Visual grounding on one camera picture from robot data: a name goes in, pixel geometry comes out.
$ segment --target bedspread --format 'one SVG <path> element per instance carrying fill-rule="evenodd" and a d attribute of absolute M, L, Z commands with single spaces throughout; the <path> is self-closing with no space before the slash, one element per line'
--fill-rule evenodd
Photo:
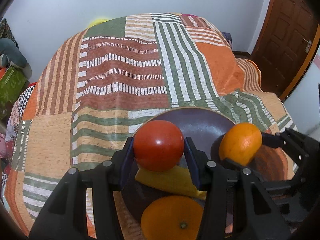
<path fill-rule="evenodd" d="M 68 39 L 34 87 L 4 191 L 11 216 L 28 235 L 70 167 L 86 170 L 109 160 L 144 122 L 177 107 L 209 108 L 273 134 L 296 129 L 276 95 L 260 89 L 257 66 L 235 58 L 206 19 L 156 13 L 110 20 Z M 291 176 L 292 163 L 281 150 L 262 154 L 275 159 L 262 167 L 268 179 Z M 143 239 L 121 193 L 114 195 L 125 239 Z M 87 222 L 94 236 L 90 190 Z"/>

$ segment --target yellow fruit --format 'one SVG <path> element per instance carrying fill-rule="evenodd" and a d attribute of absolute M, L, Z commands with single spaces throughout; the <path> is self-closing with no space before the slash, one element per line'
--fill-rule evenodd
<path fill-rule="evenodd" d="M 206 191 L 198 191 L 192 184 L 188 169 L 175 166 L 168 171 L 155 172 L 139 168 L 135 180 L 149 187 L 177 195 L 205 200 Z"/>
<path fill-rule="evenodd" d="M 147 240 L 195 240 L 203 208 L 183 196 L 162 197 L 152 202 L 141 217 Z"/>
<path fill-rule="evenodd" d="M 243 166 L 252 161 L 262 143 L 258 127 L 251 123 L 240 123 L 232 127 L 223 137 L 220 147 L 220 159 L 229 158 Z"/>

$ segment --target tomato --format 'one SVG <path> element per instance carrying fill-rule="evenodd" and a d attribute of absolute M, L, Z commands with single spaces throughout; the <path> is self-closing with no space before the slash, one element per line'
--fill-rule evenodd
<path fill-rule="evenodd" d="M 163 120 L 147 122 L 134 136 L 133 151 L 137 163 L 149 171 L 167 171 L 179 162 L 184 140 L 180 129 Z"/>

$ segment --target silver rivet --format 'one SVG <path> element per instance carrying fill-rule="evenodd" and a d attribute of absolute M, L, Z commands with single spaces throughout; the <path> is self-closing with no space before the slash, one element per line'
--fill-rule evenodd
<path fill-rule="evenodd" d="M 70 168 L 69 170 L 68 170 L 68 173 L 69 174 L 75 174 L 77 172 L 77 169 L 76 168 Z"/>
<path fill-rule="evenodd" d="M 211 167 L 211 168 L 214 168 L 217 164 L 216 164 L 216 162 L 214 162 L 214 161 L 208 161 L 208 162 L 207 162 L 207 165 L 208 165 L 209 167 Z"/>
<path fill-rule="evenodd" d="M 243 172 L 245 175 L 250 175 L 250 174 L 251 174 L 251 171 L 250 171 L 250 169 L 248 169 L 248 168 L 244 168 L 244 169 L 242 170 L 242 172 Z"/>
<path fill-rule="evenodd" d="M 104 161 L 102 165 L 105 167 L 109 167 L 109 166 L 111 166 L 111 164 L 112 164 L 111 161 Z"/>

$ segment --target door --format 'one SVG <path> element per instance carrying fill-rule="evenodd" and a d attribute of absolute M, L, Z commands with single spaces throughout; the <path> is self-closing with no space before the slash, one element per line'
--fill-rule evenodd
<path fill-rule="evenodd" d="M 317 29 L 303 0 L 274 0 L 270 18 L 252 60 L 261 70 L 261 88 L 279 97 L 293 80 Z"/>

